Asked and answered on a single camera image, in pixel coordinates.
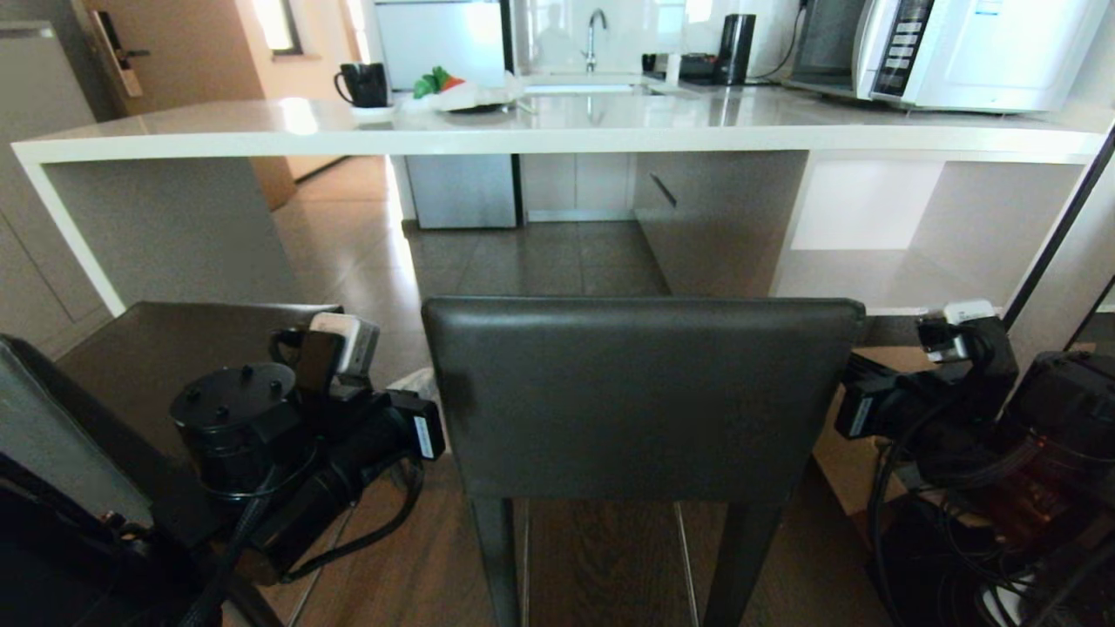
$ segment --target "white refrigerator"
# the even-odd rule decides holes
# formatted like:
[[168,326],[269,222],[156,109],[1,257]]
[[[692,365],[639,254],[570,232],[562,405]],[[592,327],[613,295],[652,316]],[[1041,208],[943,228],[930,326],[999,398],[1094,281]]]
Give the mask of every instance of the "white refrigerator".
[[[434,66],[481,85],[503,85],[510,55],[498,0],[365,0],[365,11],[379,25],[392,91],[411,91]],[[420,228],[516,225],[513,156],[420,155],[405,162]]]

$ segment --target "microwave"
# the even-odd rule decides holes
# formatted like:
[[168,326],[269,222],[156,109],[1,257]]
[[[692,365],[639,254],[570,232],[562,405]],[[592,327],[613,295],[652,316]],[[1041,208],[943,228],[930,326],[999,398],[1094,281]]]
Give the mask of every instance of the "microwave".
[[903,108],[1057,110],[1109,0],[809,0],[786,85]]

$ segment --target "microwave control panel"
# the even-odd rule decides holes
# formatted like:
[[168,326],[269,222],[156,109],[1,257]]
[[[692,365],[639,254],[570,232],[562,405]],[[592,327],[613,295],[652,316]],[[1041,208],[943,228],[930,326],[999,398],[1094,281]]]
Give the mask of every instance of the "microwave control panel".
[[932,7],[933,0],[902,0],[899,3],[894,26],[879,64],[879,74],[875,75],[874,91],[902,96]]

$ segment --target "white countertop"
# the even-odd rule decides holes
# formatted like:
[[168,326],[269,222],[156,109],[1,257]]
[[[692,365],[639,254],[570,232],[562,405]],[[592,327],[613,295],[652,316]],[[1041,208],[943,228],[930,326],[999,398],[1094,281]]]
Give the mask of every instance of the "white countertop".
[[400,113],[368,122],[342,102],[221,102],[14,144],[25,163],[311,154],[949,151],[987,161],[1088,163],[1103,129],[1022,116],[903,113],[782,87],[668,95],[539,95],[506,113]]

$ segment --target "kitchen faucet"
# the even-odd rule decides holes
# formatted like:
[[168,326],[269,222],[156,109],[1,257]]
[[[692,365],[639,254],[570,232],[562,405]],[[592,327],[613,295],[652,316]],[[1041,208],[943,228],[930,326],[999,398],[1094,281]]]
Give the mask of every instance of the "kitchen faucet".
[[600,26],[608,30],[608,18],[604,11],[597,9],[589,18],[589,51],[584,52],[584,71],[592,74],[597,70],[597,18],[600,18]]

